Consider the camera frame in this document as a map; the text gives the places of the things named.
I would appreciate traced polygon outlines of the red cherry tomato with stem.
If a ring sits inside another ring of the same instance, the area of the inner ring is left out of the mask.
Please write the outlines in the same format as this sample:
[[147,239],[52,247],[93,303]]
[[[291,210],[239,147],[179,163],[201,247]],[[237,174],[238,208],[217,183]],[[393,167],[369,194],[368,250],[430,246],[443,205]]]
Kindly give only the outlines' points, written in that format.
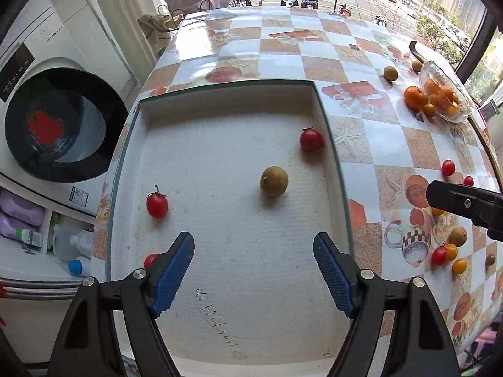
[[146,210],[156,220],[162,220],[168,214],[169,203],[166,195],[155,186],[155,192],[146,197]]

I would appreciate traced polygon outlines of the brown longan fruit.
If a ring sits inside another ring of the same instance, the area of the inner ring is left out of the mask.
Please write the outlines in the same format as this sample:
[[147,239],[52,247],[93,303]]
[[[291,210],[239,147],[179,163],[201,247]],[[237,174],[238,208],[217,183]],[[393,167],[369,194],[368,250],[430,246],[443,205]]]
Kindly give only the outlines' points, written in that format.
[[288,182],[288,175],[284,168],[270,166],[262,173],[259,185],[265,196],[278,198],[285,193]]

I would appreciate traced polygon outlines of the glass fruit bowl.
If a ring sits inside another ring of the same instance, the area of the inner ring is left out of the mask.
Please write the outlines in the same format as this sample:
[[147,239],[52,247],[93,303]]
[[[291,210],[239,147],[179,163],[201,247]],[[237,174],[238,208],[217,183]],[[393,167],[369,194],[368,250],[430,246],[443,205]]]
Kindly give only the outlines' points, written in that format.
[[442,90],[442,92],[436,95],[428,96],[429,102],[436,108],[436,114],[451,123],[466,121],[472,113],[470,98],[432,60],[426,61],[419,73],[419,82],[422,90],[422,83],[426,78],[434,79]]

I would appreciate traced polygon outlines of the small orange kumquat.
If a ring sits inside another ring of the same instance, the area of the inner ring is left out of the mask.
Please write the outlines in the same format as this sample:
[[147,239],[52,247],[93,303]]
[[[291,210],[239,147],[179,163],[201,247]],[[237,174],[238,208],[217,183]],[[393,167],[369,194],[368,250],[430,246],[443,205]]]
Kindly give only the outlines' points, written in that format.
[[425,113],[425,115],[428,116],[428,117],[434,117],[434,116],[436,116],[436,108],[431,103],[427,103],[423,107],[422,112]]

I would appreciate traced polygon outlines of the patterned tablecloth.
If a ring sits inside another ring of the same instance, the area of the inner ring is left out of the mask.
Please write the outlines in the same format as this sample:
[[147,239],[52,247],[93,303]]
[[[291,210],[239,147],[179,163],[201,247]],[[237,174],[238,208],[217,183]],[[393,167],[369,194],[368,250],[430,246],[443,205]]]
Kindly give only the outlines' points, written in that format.
[[[327,114],[357,263],[397,281],[422,276],[436,297],[457,352],[466,350],[495,318],[502,302],[502,264],[486,265],[502,245],[484,229],[454,215],[435,216],[425,188],[454,163],[453,181],[472,178],[496,191],[499,181],[483,137],[469,123],[453,124],[412,112],[403,93],[419,79],[407,41],[358,19],[305,8],[229,8],[193,14],[143,85],[147,99],[190,88],[250,81],[311,82]],[[398,79],[384,79],[394,66]],[[107,276],[111,190],[129,115],[99,203],[91,271]],[[453,243],[467,259],[461,275],[451,262],[431,264],[439,246]]]

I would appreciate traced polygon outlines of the large orange on table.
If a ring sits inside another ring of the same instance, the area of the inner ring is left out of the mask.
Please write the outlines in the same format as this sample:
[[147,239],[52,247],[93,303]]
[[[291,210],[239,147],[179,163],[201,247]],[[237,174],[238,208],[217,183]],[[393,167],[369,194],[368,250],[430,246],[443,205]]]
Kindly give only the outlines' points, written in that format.
[[428,103],[428,96],[416,86],[409,86],[403,93],[407,107],[415,112],[420,112]]

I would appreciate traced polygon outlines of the orange in bowl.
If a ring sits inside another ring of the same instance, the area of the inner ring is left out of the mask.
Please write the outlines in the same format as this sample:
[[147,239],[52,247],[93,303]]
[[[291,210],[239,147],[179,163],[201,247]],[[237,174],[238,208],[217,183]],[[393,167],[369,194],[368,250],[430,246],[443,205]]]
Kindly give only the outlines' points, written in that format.
[[422,87],[427,96],[436,95],[442,92],[438,83],[431,78],[426,78],[422,83]]

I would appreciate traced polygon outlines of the green-brown round fruit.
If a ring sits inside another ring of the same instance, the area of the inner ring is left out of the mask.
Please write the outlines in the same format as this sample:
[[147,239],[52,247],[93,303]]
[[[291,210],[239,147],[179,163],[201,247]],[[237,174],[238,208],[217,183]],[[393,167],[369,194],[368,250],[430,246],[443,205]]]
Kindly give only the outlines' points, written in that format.
[[397,69],[395,69],[394,66],[386,66],[383,69],[383,76],[384,76],[384,79],[390,83],[395,82],[399,77],[398,71],[397,71]]

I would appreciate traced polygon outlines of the white tray with green rim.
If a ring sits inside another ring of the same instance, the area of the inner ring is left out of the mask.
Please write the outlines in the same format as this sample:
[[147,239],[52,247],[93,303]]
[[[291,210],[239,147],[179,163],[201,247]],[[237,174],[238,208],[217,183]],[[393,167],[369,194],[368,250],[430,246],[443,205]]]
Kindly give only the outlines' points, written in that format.
[[[303,151],[313,127],[321,151]],[[113,178],[107,276],[120,279],[181,232],[194,258],[158,328],[184,376],[324,376],[349,322],[313,253],[325,232],[348,251],[351,227],[328,118],[311,82],[250,81],[143,99]],[[285,169],[278,198],[262,173]],[[169,210],[156,220],[158,186]]]

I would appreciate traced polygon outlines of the white washing machine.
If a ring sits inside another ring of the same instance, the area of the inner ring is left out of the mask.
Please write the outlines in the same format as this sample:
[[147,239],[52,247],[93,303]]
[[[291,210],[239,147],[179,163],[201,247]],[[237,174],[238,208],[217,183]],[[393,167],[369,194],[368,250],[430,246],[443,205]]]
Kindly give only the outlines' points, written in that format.
[[1,44],[1,297],[68,300],[127,118],[52,0],[28,0]]

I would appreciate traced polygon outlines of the cloth bag on table edge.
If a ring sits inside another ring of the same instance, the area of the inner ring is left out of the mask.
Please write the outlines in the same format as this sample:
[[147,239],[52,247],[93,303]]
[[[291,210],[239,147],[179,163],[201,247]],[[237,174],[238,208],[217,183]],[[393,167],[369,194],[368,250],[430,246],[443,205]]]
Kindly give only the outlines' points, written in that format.
[[158,53],[167,47],[171,34],[189,14],[227,8],[230,0],[164,0],[167,14],[143,14],[138,25],[149,45]]

